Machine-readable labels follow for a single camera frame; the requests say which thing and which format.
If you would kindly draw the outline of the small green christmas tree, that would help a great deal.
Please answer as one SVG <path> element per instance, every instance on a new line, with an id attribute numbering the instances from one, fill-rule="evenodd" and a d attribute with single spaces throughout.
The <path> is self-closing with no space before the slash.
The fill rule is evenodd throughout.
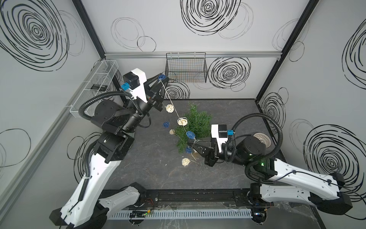
<path id="1" fill-rule="evenodd" d="M 209 137 L 211 135 L 212 115 L 207 111 L 199 111 L 197 104 L 189 103 L 189 112 L 185 114 L 188 121 L 186 126 L 178 126 L 175 128 L 175 135 L 178 137 L 177 148 L 180 154 L 185 153 L 188 144 L 187 131 L 195 134 L 196 139 Z"/>

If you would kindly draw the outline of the rattan ball string lights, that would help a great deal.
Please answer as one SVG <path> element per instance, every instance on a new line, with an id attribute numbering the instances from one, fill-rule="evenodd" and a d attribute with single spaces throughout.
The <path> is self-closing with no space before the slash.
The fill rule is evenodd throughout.
<path id="1" fill-rule="evenodd" d="M 170 104 L 168 104 L 168 105 L 166 106 L 166 110 L 167 110 L 167 112 L 169 112 L 169 113 L 172 113 L 173 111 L 175 111 L 175 113 L 176 113 L 176 114 L 177 114 L 177 116 L 178 116 L 177 124 L 178 124 L 179 126 L 182 126 L 182 127 L 183 127 L 183 129 L 186 131 L 185 126 L 188 124 L 188 119 L 187 119 L 186 117 L 181 118 L 181 117 L 179 116 L 179 114 L 178 114 L 177 110 L 175 109 L 175 106 L 174 106 L 174 104 L 173 104 L 173 102 L 172 102 L 172 100 L 171 100 L 171 98 L 170 98 L 170 96 L 169 96 L 169 94 L 168 94 L 168 91 L 167 91 L 167 89 L 166 89 L 166 86 L 165 86 L 165 84 L 163 83 L 163 80 L 164 80 L 164 79 L 167 79 L 167 77 L 166 77 L 164 74 L 161 74 L 161 75 L 159 75 L 159 76 L 158 76 L 158 80 L 162 82 L 163 88 L 164 88 L 164 90 L 165 90 L 165 94 L 168 96 L 169 101 L 170 101 Z M 191 147 L 187 147 L 187 148 L 186 148 L 186 151 L 187 151 L 187 152 L 188 152 L 188 151 L 190 152 L 190 155 L 193 157 L 194 161 L 192 161 L 192 160 L 190 160 L 190 159 L 188 159 L 188 158 L 183 158 L 183 159 L 182 159 L 182 165 L 183 165 L 184 167 L 186 167 L 186 166 L 188 166 L 191 162 L 193 162 L 193 163 L 197 163 L 197 162 L 196 162 L 196 158 L 193 156 L 194 150 L 193 150 Z"/>

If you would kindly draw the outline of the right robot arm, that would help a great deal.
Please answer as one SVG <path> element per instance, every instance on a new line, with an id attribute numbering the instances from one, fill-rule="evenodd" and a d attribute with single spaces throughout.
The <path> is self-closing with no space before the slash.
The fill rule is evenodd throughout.
<path id="1" fill-rule="evenodd" d="M 266 145 L 253 135 L 242 135 L 237 143 L 235 131 L 241 123 L 252 117 L 269 121 L 276 129 L 277 142 L 267 153 Z M 252 181 L 247 195 L 251 205 L 271 202 L 304 203 L 332 215 L 346 215 L 353 207 L 350 196 L 343 193 L 345 181 L 341 174 L 328 175 L 310 172 L 276 158 L 283 143 L 283 131 L 270 116 L 252 113 L 240 118 L 231 129 L 226 125 L 212 125 L 209 140 L 197 139 L 191 131 L 186 133 L 188 146 L 213 167 L 218 160 L 244 167 Z"/>

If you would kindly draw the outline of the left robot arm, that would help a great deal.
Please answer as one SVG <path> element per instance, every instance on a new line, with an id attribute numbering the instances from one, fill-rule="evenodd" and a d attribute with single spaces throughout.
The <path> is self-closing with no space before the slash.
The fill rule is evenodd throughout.
<path id="1" fill-rule="evenodd" d="M 104 92 L 85 101 L 79 115 L 103 130 L 84 155 L 84 176 L 62 207 L 49 216 L 54 225 L 68 229 L 100 229 L 122 209 L 141 207 L 146 189 L 138 183 L 123 187 L 108 197 L 101 197 L 106 182 L 121 164 L 134 142 L 134 133 L 152 108 L 163 108 L 169 78 L 159 74 L 145 79 L 133 70 L 124 75 L 118 91 Z"/>

